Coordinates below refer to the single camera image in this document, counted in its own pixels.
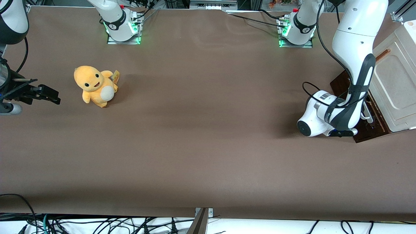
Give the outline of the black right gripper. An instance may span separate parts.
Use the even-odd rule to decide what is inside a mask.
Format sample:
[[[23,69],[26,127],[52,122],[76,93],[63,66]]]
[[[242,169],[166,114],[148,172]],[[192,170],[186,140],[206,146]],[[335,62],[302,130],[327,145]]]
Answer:
[[[61,99],[58,96],[59,92],[49,86],[39,85],[38,93],[36,91],[32,91],[32,89],[36,89],[36,87],[31,86],[30,84],[38,81],[38,79],[18,78],[17,81],[15,81],[12,78],[5,78],[1,76],[0,81],[1,104],[3,104],[4,100],[16,100],[18,102],[24,102],[31,105],[33,99],[36,99],[46,100],[54,103],[55,105],[60,105]]]

